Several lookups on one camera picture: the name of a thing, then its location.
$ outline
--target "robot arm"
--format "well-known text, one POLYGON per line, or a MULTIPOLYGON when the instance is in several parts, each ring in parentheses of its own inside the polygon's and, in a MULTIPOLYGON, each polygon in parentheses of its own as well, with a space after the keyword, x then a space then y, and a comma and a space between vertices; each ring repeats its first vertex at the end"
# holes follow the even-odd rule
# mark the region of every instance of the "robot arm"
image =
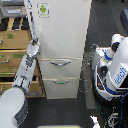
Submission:
POLYGON ((40 42, 36 37, 32 18, 33 33, 15 76, 11 89, 0 97, 0 128, 18 128, 27 116, 26 95, 29 92, 40 42))

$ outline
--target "white refrigerator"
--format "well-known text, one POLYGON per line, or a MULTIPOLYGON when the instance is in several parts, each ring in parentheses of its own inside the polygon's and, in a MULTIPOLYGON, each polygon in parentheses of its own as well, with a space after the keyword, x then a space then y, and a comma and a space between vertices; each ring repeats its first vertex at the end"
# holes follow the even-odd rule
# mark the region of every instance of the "white refrigerator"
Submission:
POLYGON ((92 0, 24 0, 40 40, 47 99, 77 98, 92 0))

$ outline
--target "black cable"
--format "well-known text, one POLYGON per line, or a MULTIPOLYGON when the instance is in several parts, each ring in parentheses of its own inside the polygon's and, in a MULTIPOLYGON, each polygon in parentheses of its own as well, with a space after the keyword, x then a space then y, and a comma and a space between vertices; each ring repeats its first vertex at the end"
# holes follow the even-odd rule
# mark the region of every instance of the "black cable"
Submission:
POLYGON ((97 0, 100 4, 104 4, 107 0, 97 0))

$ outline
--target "handle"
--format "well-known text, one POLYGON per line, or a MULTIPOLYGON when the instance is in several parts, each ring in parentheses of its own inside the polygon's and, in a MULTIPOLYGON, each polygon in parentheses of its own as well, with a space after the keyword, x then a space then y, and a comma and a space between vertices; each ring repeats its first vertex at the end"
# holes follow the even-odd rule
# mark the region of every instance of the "handle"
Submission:
POLYGON ((65 61, 65 62, 63 62, 63 63, 57 63, 57 62, 55 62, 55 61, 50 61, 50 63, 51 64, 54 64, 54 65, 57 65, 57 66, 64 66, 64 65, 66 65, 66 64, 69 64, 69 63, 71 63, 71 61, 65 61))
POLYGON ((7 61, 0 61, 0 64, 8 63, 8 62, 9 62, 9 59, 7 59, 7 61))
POLYGON ((3 89, 6 89, 6 87, 5 86, 2 86, 1 89, 0 89, 0 91, 1 92, 4 92, 3 89))
POLYGON ((52 82, 56 84, 66 84, 69 82, 69 80, 53 80, 52 82))
POLYGON ((14 72, 8 72, 8 73, 0 73, 0 75, 15 75, 16 71, 14 72))

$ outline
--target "gray floor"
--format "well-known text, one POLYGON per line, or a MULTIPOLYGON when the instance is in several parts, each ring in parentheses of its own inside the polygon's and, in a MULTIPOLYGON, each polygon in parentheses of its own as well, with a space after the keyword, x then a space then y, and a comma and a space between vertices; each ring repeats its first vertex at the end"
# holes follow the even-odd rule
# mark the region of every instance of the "gray floor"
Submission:
MULTIPOLYGON (((92 44, 108 47, 111 44, 111 37, 115 33, 126 36, 120 23, 120 13, 128 8, 128 1, 121 3, 120 0, 106 0, 100 4, 93 0, 91 16, 87 33, 85 52, 91 52, 92 44)), ((86 90, 91 81, 90 70, 84 69, 81 73, 80 88, 86 90)), ((90 115, 98 117, 101 128, 105 119, 96 109, 96 101, 92 90, 84 94, 78 92, 77 99, 47 100, 46 98, 28 99, 29 113, 20 128, 36 128, 39 125, 79 125, 83 128, 92 128, 93 122, 90 115)))

